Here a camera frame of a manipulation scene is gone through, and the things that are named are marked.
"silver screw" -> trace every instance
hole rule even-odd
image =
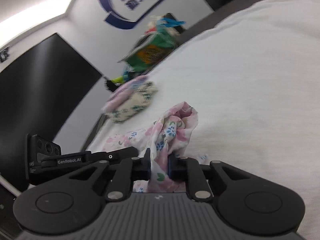
[[[120,199],[122,197],[123,197],[123,194],[120,191],[111,191],[108,193],[109,199]]]
[[[208,191],[206,191],[206,190],[199,190],[199,191],[197,191],[197,192],[195,193],[195,196],[196,196],[197,198],[202,198],[202,199],[204,199],[204,198],[209,198],[209,197],[211,196],[211,193],[208,192]]]

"ribbed gray surface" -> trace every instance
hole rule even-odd
[[[100,217],[82,230],[64,236],[34,236],[23,232],[18,240],[302,240],[291,233],[264,238],[239,233],[225,225],[207,203],[185,193],[132,193],[120,203],[106,205]]]

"white bed sheet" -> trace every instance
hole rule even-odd
[[[299,233],[320,235],[320,0],[265,0],[197,36],[149,74],[151,106],[105,125],[111,135],[149,126],[186,101],[199,112],[186,155],[202,152],[298,192]]]

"green snack bag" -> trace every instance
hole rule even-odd
[[[165,29],[143,35],[133,49],[121,61],[127,62],[136,72],[141,73],[158,63],[177,47],[177,42]]]

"crumpled cloth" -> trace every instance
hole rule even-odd
[[[124,83],[116,91],[114,91],[106,104],[101,108],[101,112],[106,114],[114,111],[125,101],[127,101],[134,91],[146,80],[148,76],[138,76],[127,83]]]
[[[142,83],[121,106],[107,113],[114,123],[121,123],[147,108],[158,89],[151,81]]]
[[[137,148],[143,157],[150,148],[151,179],[137,181],[136,192],[173,192],[184,190],[184,183],[178,183],[168,177],[168,155],[183,156],[190,141],[191,133],[198,125],[198,112],[186,102],[179,103],[166,111],[147,129],[130,131],[109,137],[103,151],[109,152],[129,146]],[[201,163],[203,156],[192,156]]]

